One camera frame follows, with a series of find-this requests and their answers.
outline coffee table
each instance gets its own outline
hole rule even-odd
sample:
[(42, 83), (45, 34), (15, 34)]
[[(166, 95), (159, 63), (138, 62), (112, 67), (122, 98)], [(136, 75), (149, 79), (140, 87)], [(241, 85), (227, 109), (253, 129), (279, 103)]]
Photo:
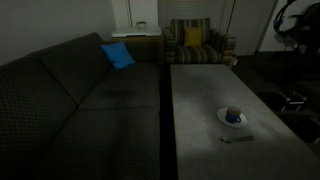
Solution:
[[(171, 83), (179, 179), (320, 179), (320, 159), (225, 65), (171, 65)], [(218, 119), (230, 105), (244, 127)]]

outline plate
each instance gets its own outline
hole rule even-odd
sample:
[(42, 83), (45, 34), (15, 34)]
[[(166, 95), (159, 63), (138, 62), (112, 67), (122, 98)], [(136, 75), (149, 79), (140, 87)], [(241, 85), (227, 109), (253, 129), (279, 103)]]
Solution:
[(240, 127), (243, 127), (247, 124), (247, 118), (242, 113), (240, 114), (240, 118), (241, 118), (240, 123), (229, 123), (225, 118), (226, 113), (227, 113), (227, 108), (221, 108), (217, 112), (217, 116), (218, 116), (219, 120), (221, 122), (223, 122), (223, 124), (225, 124), (227, 126), (235, 127), (235, 128), (240, 128)]

